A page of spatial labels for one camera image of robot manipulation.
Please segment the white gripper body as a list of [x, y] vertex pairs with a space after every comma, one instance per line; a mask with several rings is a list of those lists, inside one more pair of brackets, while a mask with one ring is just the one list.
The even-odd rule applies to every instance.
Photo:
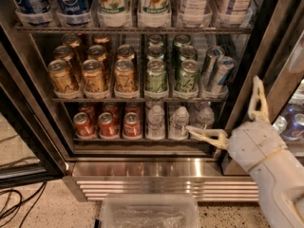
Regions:
[[246, 172], [274, 153], [287, 149], [287, 145], [269, 123], [246, 122], [232, 131], [228, 153]]

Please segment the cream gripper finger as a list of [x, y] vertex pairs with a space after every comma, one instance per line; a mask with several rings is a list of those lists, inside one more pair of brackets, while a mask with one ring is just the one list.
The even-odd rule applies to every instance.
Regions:
[[265, 123], [270, 122], [264, 84], [257, 76], [253, 78], [253, 92], [247, 113], [252, 121], [260, 120]]
[[210, 143], [218, 149], [228, 149], [228, 135], [222, 129], [201, 129], [192, 125], [187, 125], [186, 129], [200, 141]]

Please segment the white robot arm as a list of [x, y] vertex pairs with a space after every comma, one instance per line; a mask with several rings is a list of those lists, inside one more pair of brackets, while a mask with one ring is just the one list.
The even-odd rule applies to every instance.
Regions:
[[258, 204], [271, 228], [304, 228], [304, 167], [269, 121], [264, 85], [253, 78], [250, 120], [226, 133], [188, 125], [199, 140], [227, 151], [255, 181]]

